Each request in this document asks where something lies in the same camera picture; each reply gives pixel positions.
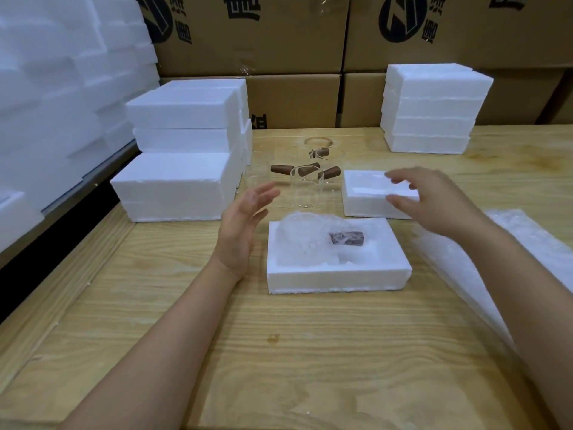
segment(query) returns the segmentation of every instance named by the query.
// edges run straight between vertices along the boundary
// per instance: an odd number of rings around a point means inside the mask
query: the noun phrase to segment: wall of stacked styrofoam
[[[0,0],[0,251],[3,210],[45,209],[133,139],[156,62],[136,0]]]

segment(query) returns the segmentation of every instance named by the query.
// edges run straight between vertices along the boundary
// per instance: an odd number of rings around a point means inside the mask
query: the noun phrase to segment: person's left hand
[[[280,193],[274,182],[249,188],[221,215],[219,237],[211,261],[233,274],[237,282],[247,274],[254,230],[269,213],[267,209],[259,210],[273,202]]]

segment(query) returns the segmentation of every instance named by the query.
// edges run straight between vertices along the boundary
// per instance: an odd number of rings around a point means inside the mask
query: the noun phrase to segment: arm
[[[573,428],[573,294],[440,171],[386,175],[420,195],[419,202],[390,195],[392,205],[471,258],[549,408],[563,429]]]
[[[236,283],[247,273],[254,229],[278,196],[247,190],[223,213],[215,251],[175,304],[96,385],[61,430],[178,429]]]

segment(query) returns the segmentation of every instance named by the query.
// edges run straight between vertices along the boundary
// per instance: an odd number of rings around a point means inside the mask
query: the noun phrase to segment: round black logo
[[[404,42],[424,24],[427,0],[386,0],[378,17],[380,33],[390,42]]]
[[[142,11],[148,11],[153,16],[150,21],[144,15],[143,20],[149,30],[152,43],[163,43],[173,32],[173,16],[165,0],[137,0]]]

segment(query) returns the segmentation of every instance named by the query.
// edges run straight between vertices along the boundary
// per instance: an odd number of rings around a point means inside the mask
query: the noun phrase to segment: person's right hand
[[[492,224],[488,216],[440,170],[410,167],[391,170],[386,176],[394,184],[406,180],[410,182],[410,188],[418,190],[419,202],[395,194],[386,199],[430,232],[459,242],[468,233]]]

